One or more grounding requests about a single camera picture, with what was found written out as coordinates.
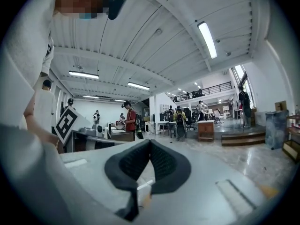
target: staircase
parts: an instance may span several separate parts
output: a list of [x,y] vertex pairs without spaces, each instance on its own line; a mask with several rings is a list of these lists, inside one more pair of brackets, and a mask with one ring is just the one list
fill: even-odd
[[243,134],[225,134],[222,135],[222,146],[247,146],[265,143],[266,132],[252,132]]
[[147,107],[149,107],[149,98],[142,101]]

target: fluorescent light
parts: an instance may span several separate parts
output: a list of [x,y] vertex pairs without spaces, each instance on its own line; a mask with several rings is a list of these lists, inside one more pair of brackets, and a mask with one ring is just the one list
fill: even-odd
[[85,97],[85,98],[99,98],[99,97],[86,96],[86,95],[83,95],[83,97]]
[[214,45],[214,41],[212,40],[211,33],[207,26],[207,23],[202,22],[201,24],[198,25],[198,28],[199,28],[200,32],[202,33],[202,36],[204,37],[204,40],[205,40],[208,50],[210,52],[211,58],[212,59],[216,58],[217,57],[216,48]]
[[73,75],[73,76],[89,77],[89,78],[99,79],[99,75],[96,75],[96,74],[82,73],[82,72],[75,72],[75,71],[69,71],[69,74]]
[[127,83],[127,85],[129,85],[129,86],[133,86],[133,87],[136,87],[136,88],[145,89],[145,90],[149,90],[149,89],[150,89],[150,88],[148,88],[148,87],[145,87],[145,86],[142,86],[142,85],[139,85],[139,84],[133,83],[133,82],[129,82],[129,83]]

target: railing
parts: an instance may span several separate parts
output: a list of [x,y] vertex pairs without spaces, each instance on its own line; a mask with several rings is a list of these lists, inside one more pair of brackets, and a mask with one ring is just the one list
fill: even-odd
[[205,88],[202,90],[199,89],[197,91],[188,92],[187,94],[171,97],[171,100],[173,102],[180,102],[180,101],[184,101],[184,100],[188,100],[188,99],[203,97],[208,94],[223,92],[223,91],[230,90],[230,89],[232,89],[231,82],[225,82],[225,83],[213,86],[213,87]]

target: black headset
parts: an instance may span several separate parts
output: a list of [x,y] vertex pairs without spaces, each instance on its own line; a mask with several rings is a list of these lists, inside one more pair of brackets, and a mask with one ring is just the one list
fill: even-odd
[[119,15],[126,0],[108,0],[108,18],[114,20]]

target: black and white marker board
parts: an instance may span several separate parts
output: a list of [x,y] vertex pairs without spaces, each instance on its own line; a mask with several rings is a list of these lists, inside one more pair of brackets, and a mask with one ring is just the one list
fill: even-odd
[[92,124],[74,109],[68,107],[54,130],[63,144],[66,144],[72,130],[79,131],[81,128],[91,128]]

